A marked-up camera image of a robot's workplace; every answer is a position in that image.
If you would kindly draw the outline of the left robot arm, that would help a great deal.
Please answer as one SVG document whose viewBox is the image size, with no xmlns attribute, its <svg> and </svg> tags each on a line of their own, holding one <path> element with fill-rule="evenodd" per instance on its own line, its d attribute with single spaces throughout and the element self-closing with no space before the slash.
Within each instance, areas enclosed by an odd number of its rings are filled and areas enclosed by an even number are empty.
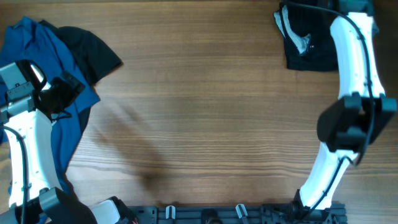
<svg viewBox="0 0 398 224">
<path fill-rule="evenodd" d="M 51 147 L 53 123 L 69 118 L 65 109 L 85 89 L 64 71 L 48 82 L 31 60 L 1 68 L 10 99 L 1 106 L 1 129 L 11 147 L 12 190 L 1 223 L 137 223 L 117 197 L 92 207 L 66 194 L 58 181 Z"/>
</svg>

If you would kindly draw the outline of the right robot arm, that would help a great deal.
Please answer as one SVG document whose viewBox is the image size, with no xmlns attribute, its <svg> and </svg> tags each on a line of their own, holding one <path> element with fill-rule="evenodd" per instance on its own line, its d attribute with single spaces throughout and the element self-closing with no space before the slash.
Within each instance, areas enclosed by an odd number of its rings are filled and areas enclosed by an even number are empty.
<svg viewBox="0 0 398 224">
<path fill-rule="evenodd" d="M 397 113 L 397 101 L 386 96 L 373 50 L 372 1 L 338 1 L 330 26 L 336 48 L 338 101 L 318 119 L 318 156 L 306 182 L 290 204 L 289 216 L 307 220 L 331 207 L 331 199 L 348 166 L 358 166 L 386 124 Z"/>
</svg>

